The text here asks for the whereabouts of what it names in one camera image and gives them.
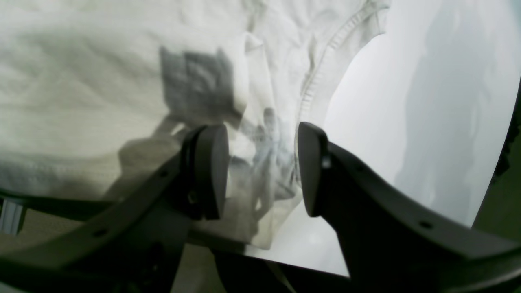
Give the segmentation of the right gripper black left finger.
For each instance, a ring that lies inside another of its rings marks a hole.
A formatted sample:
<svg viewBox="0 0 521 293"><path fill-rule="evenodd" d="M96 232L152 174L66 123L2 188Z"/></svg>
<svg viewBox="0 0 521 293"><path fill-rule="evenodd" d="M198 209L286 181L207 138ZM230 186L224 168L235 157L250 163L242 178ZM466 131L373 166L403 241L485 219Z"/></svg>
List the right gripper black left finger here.
<svg viewBox="0 0 521 293"><path fill-rule="evenodd" d="M192 221L223 213L224 125L201 126L132 195L117 201L6 198L83 221L51 241L1 256L1 282L30 293L169 293Z"/></svg>

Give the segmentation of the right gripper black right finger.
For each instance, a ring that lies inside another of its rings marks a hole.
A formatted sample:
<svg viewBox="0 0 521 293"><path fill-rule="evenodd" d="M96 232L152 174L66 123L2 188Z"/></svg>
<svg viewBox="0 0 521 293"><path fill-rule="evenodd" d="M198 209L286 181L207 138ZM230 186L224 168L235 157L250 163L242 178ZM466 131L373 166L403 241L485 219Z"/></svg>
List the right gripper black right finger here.
<svg viewBox="0 0 521 293"><path fill-rule="evenodd" d="M307 214L336 232L359 293L513 293L520 245L473 230L400 193L308 122L298 126Z"/></svg>

